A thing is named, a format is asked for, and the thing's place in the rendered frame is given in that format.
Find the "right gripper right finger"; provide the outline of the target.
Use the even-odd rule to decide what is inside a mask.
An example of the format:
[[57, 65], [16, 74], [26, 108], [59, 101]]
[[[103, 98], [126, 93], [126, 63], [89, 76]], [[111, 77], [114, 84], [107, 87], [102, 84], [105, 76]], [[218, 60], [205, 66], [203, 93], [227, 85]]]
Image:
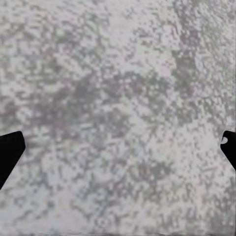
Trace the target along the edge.
[[236, 133], [224, 131], [223, 136], [217, 140], [221, 150], [236, 170]]

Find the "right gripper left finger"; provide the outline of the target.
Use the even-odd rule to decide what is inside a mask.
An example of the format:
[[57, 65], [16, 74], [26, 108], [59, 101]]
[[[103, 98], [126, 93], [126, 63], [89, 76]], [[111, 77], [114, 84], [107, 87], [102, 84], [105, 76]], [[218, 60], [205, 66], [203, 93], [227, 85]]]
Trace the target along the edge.
[[0, 136], [0, 190], [26, 149], [21, 131]]

